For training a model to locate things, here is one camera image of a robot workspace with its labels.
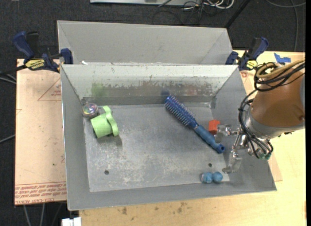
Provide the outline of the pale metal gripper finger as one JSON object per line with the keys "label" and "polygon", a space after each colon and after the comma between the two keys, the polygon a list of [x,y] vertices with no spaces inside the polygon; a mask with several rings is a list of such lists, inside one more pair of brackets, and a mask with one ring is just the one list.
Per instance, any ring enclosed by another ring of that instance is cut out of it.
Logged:
{"label": "pale metal gripper finger", "polygon": [[235,173],[239,170],[242,162],[242,157],[237,150],[231,150],[228,158],[228,164],[222,169],[225,174]]}
{"label": "pale metal gripper finger", "polygon": [[215,135],[215,142],[221,143],[223,137],[229,137],[237,135],[237,130],[233,130],[229,124],[219,124],[217,125],[217,131]]}

